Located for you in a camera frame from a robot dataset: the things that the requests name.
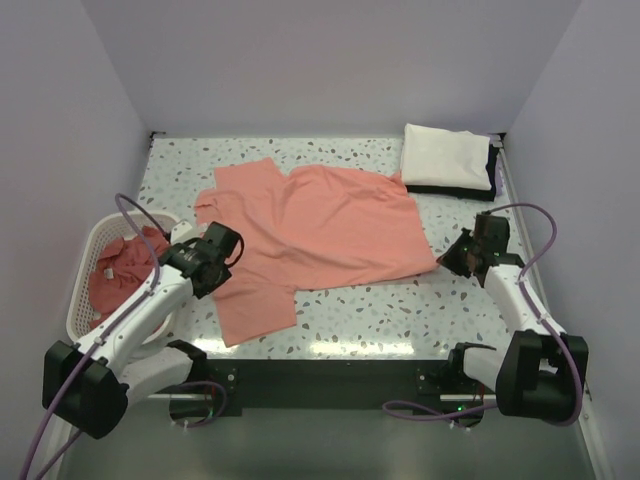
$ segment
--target white plastic basket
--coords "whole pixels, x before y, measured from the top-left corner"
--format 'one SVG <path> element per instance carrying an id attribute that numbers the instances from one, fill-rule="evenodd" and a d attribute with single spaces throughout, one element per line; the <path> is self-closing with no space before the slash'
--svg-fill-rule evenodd
<path id="1" fill-rule="evenodd" d="M 165 211 L 150 211 L 149 213 L 166 231 L 170 231 L 180 221 L 178 217 Z M 144 225 L 153 226 L 147 217 L 140 212 L 131 211 L 129 215 L 140 227 Z M 95 318 L 96 312 L 91 303 L 89 303 L 89 275 L 95 270 L 98 257 L 104 247 L 119 237 L 124 237 L 125 240 L 135 237 L 135 232 L 120 213 L 109 215 L 100 220 L 89 234 L 76 284 L 73 287 L 71 307 L 67 315 L 67 334 L 72 342 L 77 341 L 91 331 L 89 322 Z M 174 313 L 168 315 L 160 328 L 147 337 L 143 345 L 169 333 L 174 315 Z"/>

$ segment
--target white wall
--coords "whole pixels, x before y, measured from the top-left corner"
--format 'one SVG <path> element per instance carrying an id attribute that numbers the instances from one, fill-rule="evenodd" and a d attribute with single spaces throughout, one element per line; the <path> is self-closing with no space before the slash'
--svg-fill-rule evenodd
<path id="1" fill-rule="evenodd" d="M 584 0 L 507 135 L 524 200 L 556 216 L 541 273 L 591 349 L 589 383 L 618 478 L 640 470 L 640 2 Z M 529 217 L 536 246 L 545 222 Z"/>
<path id="2" fill-rule="evenodd" d="M 171 134 L 506 131 L 580 0 L 83 0 Z"/>
<path id="3" fill-rule="evenodd" d="M 86 235 L 136 188 L 146 129 L 78 0 L 0 2 L 0 65 L 0 477 L 16 478 Z"/>

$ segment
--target red cloth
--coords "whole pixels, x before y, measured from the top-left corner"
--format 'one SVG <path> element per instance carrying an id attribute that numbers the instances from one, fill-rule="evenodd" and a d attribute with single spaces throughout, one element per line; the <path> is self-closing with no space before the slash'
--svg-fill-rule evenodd
<path id="1" fill-rule="evenodd" d="M 169 247 L 156 228 L 142 227 L 142 233 L 149 240 L 158 256 Z M 105 270 L 111 269 L 111 275 Z M 142 238 L 136 235 L 132 240 L 120 237 L 107 245 L 96 263 L 96 269 L 89 275 L 89 302 L 100 313 L 100 318 L 89 322 L 93 329 L 104 322 L 122 305 L 153 270 L 151 253 Z"/>

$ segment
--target gray floor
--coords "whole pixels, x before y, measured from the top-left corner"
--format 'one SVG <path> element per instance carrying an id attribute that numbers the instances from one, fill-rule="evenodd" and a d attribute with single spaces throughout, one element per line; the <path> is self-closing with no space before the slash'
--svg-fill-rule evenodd
<path id="1" fill-rule="evenodd" d="M 471 433 L 382 412 L 247 410 L 202 429 L 171 426 L 166 400 L 82 438 L 62 479 L 590 479 L 579 427 L 488 413 Z"/>

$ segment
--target terrazzo tabletop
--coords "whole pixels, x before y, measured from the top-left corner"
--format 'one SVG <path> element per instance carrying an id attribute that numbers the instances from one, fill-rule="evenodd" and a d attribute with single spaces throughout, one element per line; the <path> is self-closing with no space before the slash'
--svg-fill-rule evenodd
<path id="1" fill-rule="evenodd" d="M 218 166 L 272 157 L 287 174 L 300 165 L 359 168 L 390 175 L 398 169 L 401 138 L 156 138 L 138 200 L 151 210 L 168 210 L 195 224 L 193 204 L 215 186 Z M 473 229 L 476 213 L 509 203 L 508 194 L 486 202 L 411 194 L 424 232 L 439 256 Z M 509 250 L 525 257 L 516 220 Z M 402 280 L 366 286 L 301 291 L 298 324 L 226 348 L 210 297 L 179 309 L 171 335 L 207 352 L 210 358 L 243 359 L 444 359 L 458 342 L 506 349 L 509 334 L 500 313 L 475 279 L 440 268 Z"/>

